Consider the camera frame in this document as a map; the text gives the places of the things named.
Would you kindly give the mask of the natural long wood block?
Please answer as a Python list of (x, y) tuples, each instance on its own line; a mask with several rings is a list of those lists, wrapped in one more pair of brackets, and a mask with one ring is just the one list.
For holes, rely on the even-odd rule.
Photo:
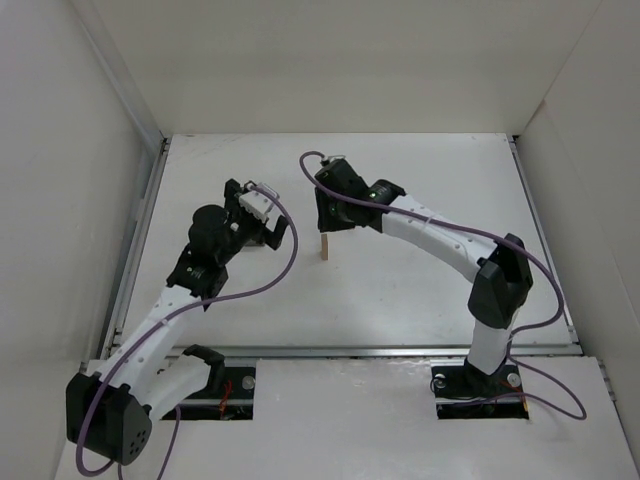
[(321, 239), (321, 259), (323, 261), (329, 260), (329, 238), (327, 233), (322, 233), (320, 235)]

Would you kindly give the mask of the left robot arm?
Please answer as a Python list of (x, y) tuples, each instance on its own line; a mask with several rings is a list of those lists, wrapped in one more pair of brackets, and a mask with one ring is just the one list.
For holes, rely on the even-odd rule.
[(285, 233), (295, 231), (279, 194), (264, 183), (241, 185), (231, 179), (222, 205), (194, 212), (186, 246), (147, 316), (94, 372), (77, 373), (66, 386), (66, 436), (76, 446), (76, 468), (82, 476), (96, 477), (108, 469), (88, 468), (84, 451), (102, 456), (108, 465), (129, 465), (146, 447), (158, 420), (178, 413), (189, 395), (221, 383), (225, 358), (208, 347), (192, 345), (173, 365), (162, 364), (190, 325), (192, 310), (251, 297), (283, 280), (290, 264), (261, 287), (233, 295), (222, 292), (229, 278), (227, 265), (245, 246), (277, 250)]

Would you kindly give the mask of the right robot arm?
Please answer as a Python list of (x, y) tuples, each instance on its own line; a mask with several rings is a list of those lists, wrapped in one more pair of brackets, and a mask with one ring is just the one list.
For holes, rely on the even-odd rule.
[(505, 364), (514, 317), (533, 285), (527, 257), (477, 234), (437, 225), (435, 213), (403, 188), (384, 179), (367, 185), (344, 157), (320, 164), (314, 175), (320, 232), (374, 229), (438, 258), (471, 283), (467, 307), (475, 324), (464, 376), (476, 396), (487, 392)]

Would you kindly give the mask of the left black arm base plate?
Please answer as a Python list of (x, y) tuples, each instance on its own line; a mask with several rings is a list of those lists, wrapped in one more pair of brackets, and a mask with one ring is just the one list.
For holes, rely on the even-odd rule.
[(252, 420), (255, 388), (255, 367), (227, 367), (223, 380), (217, 387), (205, 387), (180, 403), (181, 420)]

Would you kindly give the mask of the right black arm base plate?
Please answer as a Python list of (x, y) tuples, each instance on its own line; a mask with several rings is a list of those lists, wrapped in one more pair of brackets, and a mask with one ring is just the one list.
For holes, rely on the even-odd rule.
[(529, 419), (526, 400), (520, 396), (520, 372), (513, 364), (489, 376), (467, 363), (436, 365), (431, 374), (439, 420)]

